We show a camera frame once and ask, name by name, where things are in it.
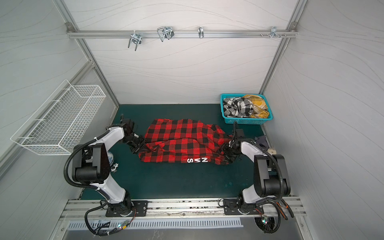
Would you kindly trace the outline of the red black plaid shirt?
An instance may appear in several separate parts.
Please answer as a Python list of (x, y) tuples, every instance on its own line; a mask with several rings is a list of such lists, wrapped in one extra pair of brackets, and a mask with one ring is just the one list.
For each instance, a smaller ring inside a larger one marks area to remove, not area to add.
[(138, 153), (145, 163), (213, 163), (229, 165), (234, 157), (225, 153), (232, 140), (218, 125), (183, 119), (156, 119), (145, 134), (145, 145)]

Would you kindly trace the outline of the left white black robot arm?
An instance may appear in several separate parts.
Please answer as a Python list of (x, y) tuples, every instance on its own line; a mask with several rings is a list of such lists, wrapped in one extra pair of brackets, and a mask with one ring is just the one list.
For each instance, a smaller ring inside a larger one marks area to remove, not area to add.
[(92, 140), (74, 147), (64, 166), (66, 182), (77, 188), (88, 188), (102, 195), (109, 214), (126, 217), (135, 214), (136, 206), (127, 190), (112, 177), (108, 151), (117, 143), (130, 147), (137, 153), (144, 146), (145, 139), (134, 131), (135, 123), (121, 119)]

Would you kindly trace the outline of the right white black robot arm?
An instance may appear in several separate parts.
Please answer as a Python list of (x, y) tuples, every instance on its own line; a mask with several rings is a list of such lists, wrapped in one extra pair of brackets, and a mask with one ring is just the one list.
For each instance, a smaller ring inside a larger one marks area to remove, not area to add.
[(258, 212), (263, 206), (271, 206), (277, 210), (278, 216), (287, 219), (281, 205), (290, 207), (283, 199), (291, 192), (291, 185), (285, 158), (272, 155), (256, 140), (248, 139), (244, 131), (233, 124), (233, 136), (222, 150), (225, 160), (232, 163), (240, 156), (246, 156), (253, 163), (253, 183), (238, 195), (235, 208), (240, 215)]

